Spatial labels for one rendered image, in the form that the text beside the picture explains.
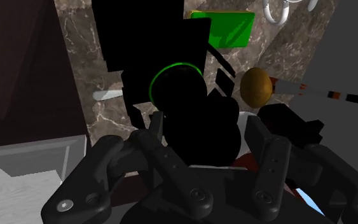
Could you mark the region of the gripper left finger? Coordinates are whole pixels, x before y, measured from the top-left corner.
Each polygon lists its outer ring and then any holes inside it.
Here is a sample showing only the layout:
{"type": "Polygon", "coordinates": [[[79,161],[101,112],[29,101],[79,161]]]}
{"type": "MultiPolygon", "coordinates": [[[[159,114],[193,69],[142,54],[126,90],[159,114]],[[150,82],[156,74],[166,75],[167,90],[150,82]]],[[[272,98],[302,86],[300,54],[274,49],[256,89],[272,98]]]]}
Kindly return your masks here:
{"type": "Polygon", "coordinates": [[[212,193],[170,147],[162,145],[163,114],[127,140],[100,138],[41,210],[43,224],[203,224],[212,193]],[[156,171],[162,182],[114,222],[112,194],[131,171],[156,171]]]}

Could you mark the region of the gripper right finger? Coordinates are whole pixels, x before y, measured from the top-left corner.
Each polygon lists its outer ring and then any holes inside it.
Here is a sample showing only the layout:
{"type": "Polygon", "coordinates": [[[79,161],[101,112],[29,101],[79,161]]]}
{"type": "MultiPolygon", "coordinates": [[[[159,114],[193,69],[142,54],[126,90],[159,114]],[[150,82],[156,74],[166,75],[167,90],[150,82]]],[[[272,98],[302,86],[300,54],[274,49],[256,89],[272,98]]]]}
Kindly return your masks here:
{"type": "Polygon", "coordinates": [[[358,172],[332,150],[293,147],[254,115],[244,138],[259,165],[251,192],[257,222],[358,224],[358,172]]]}

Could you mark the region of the black round thing green rim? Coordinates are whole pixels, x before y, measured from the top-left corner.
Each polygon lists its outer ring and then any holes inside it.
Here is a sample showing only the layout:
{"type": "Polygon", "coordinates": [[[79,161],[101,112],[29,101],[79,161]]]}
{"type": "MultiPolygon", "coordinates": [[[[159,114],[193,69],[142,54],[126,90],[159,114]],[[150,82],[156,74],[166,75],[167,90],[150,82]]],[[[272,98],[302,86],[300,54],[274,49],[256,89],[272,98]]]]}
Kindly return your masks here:
{"type": "Polygon", "coordinates": [[[188,62],[176,62],[158,71],[148,87],[150,102],[160,111],[172,111],[178,104],[195,104],[207,96],[203,73],[188,62]]]}

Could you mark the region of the brown round ball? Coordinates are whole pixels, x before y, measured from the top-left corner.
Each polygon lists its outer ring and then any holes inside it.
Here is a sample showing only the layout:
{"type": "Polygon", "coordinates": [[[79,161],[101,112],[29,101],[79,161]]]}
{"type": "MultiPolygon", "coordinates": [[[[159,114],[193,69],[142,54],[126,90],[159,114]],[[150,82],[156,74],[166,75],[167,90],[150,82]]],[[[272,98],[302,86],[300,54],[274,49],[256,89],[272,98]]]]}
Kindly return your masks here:
{"type": "Polygon", "coordinates": [[[240,96],[251,108],[264,106],[272,96],[273,85],[268,73],[258,67],[244,73],[240,82],[240,96]]]}

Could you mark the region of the green box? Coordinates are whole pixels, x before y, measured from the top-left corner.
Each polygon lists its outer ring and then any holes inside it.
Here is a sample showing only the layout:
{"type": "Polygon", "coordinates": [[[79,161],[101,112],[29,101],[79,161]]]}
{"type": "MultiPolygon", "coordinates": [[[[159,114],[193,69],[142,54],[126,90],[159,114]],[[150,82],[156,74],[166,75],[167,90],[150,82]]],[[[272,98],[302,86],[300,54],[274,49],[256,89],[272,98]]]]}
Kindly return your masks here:
{"type": "Polygon", "coordinates": [[[191,10],[187,17],[211,20],[209,43],[214,48],[245,48],[249,42],[255,13],[247,10],[191,10]]]}

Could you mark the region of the dark brown wooden cabinet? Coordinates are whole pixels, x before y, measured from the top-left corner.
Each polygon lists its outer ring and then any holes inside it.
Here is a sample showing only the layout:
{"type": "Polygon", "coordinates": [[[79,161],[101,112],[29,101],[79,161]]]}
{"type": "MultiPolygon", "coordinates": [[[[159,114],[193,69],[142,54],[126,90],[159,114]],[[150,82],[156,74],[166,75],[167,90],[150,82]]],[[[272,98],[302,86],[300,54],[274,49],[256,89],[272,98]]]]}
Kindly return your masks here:
{"type": "Polygon", "coordinates": [[[87,134],[53,0],[0,0],[0,146],[87,134]]]}

